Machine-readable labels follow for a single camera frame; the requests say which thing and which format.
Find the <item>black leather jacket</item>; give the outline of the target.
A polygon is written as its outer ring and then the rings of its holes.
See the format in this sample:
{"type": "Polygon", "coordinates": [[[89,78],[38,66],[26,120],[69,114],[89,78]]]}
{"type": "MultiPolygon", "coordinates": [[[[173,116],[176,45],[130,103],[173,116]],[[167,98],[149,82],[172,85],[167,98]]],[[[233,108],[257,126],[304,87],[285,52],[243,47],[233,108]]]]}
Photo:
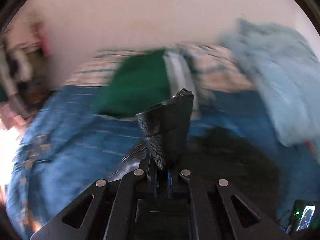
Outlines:
{"type": "Polygon", "coordinates": [[[214,126],[202,135],[189,135],[191,92],[137,114],[142,139],[108,176],[119,180],[147,157],[162,172],[189,169],[207,182],[230,179],[271,218],[276,217],[279,169],[262,151],[234,132],[214,126]]]}

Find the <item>blue striped bedspread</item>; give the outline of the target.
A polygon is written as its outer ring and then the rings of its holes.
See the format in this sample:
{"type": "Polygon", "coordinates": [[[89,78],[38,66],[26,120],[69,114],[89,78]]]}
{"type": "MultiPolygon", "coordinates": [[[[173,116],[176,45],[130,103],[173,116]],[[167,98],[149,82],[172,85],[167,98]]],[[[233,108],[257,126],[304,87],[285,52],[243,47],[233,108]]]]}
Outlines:
{"type": "MultiPolygon", "coordinates": [[[[28,127],[8,187],[6,211],[22,239],[116,169],[141,137],[135,122],[94,113],[99,87],[64,86],[28,127]]],[[[226,178],[273,219],[297,199],[319,200],[319,164],[306,144],[284,147],[252,90],[211,92],[189,130],[191,169],[226,178]]]]}

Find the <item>green varsity jacket folded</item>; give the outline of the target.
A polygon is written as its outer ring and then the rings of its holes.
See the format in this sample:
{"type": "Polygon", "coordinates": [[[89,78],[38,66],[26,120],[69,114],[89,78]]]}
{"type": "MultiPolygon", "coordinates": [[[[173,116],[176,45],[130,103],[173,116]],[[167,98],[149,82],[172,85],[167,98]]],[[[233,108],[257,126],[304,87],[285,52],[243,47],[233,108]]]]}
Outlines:
{"type": "Polygon", "coordinates": [[[131,119],[185,88],[194,95],[192,120],[200,118],[194,70],[178,49],[144,51],[122,60],[111,82],[94,101],[98,114],[131,119]]]}

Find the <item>plaid checkered pillow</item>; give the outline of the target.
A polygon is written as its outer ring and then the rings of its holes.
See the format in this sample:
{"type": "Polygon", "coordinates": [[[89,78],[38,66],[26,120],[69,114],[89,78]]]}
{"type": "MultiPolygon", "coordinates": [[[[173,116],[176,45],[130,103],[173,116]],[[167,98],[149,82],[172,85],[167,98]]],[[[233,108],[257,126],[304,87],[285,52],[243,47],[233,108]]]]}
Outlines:
{"type": "MultiPolygon", "coordinates": [[[[255,89],[234,63],[232,52],[225,47],[187,43],[168,48],[183,56],[204,89],[227,93],[255,89]]],[[[65,85],[108,86],[123,60],[144,54],[146,51],[142,50],[101,49],[88,62],[81,64],[65,85]]]]}

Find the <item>light blue garment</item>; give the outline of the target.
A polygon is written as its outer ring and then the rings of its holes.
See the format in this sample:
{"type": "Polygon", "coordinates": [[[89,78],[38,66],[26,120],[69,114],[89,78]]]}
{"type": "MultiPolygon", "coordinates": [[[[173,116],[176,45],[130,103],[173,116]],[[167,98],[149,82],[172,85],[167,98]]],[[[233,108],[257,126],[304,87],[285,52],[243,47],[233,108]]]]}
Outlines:
{"type": "Polygon", "coordinates": [[[282,145],[319,139],[319,59],[299,32],[239,18],[219,42],[255,85],[282,145]]]}

